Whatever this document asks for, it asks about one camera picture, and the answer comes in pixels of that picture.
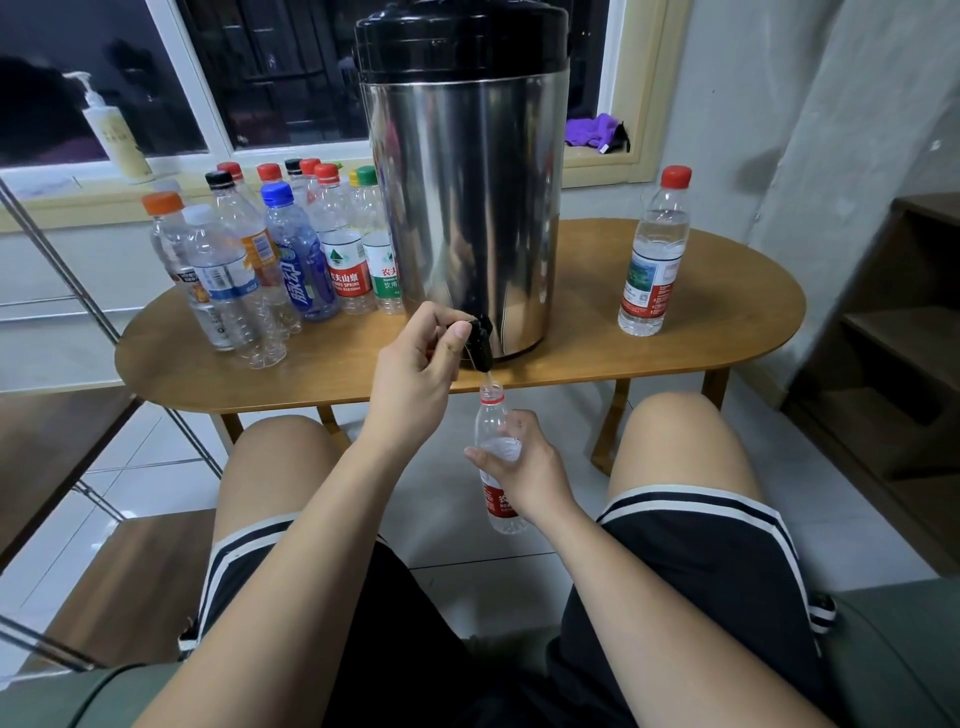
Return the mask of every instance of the blue bottle cap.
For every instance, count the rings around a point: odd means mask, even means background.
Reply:
[[[260,187],[260,197],[267,207],[286,207],[294,203],[294,191],[286,182],[270,182]]]

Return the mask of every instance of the right hand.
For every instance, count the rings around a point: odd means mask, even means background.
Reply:
[[[543,437],[537,414],[528,409],[512,410],[504,434],[517,438],[522,445],[517,461],[501,460],[480,448],[467,448],[464,455],[496,478],[514,510],[541,531],[555,517],[579,510],[566,479],[564,461]]]

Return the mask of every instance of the purple cloth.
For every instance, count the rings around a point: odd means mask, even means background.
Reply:
[[[602,154],[613,141],[619,125],[608,113],[595,119],[570,119],[566,122],[566,143],[571,147],[596,147]]]

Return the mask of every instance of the green and white bottle label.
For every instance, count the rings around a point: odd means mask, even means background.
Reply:
[[[387,231],[373,231],[364,235],[363,247],[367,252],[373,291],[378,299],[398,299],[400,281],[396,276],[394,246]]]

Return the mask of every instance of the stainless steel dispenser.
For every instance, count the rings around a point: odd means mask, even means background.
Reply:
[[[494,357],[529,349],[553,295],[566,12],[422,0],[361,20],[356,40],[407,312],[486,315]]]

